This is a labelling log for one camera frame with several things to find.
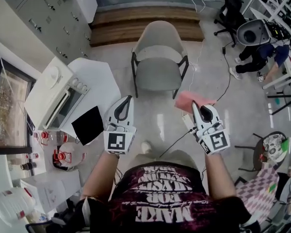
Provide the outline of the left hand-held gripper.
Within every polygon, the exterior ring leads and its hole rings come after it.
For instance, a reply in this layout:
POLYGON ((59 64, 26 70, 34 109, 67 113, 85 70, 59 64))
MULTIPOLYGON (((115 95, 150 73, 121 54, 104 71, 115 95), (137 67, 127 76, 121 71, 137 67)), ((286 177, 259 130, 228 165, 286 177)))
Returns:
POLYGON ((128 154, 136 134, 134 127, 134 98, 119 99, 106 113, 104 122, 104 149, 109 154, 128 154))

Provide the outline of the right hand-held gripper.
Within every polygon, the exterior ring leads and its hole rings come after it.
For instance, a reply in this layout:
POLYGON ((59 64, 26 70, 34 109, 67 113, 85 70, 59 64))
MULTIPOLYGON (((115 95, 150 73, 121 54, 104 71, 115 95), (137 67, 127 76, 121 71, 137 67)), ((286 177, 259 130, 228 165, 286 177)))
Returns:
POLYGON ((194 123, 197 128, 196 138, 198 144, 202 147, 206 155, 212 155, 226 150, 230 147, 230 139, 227 129, 217 110, 212 105, 203 105, 198 107, 195 101, 192 102, 192 112, 194 123), (204 123, 213 124, 204 128, 204 123))

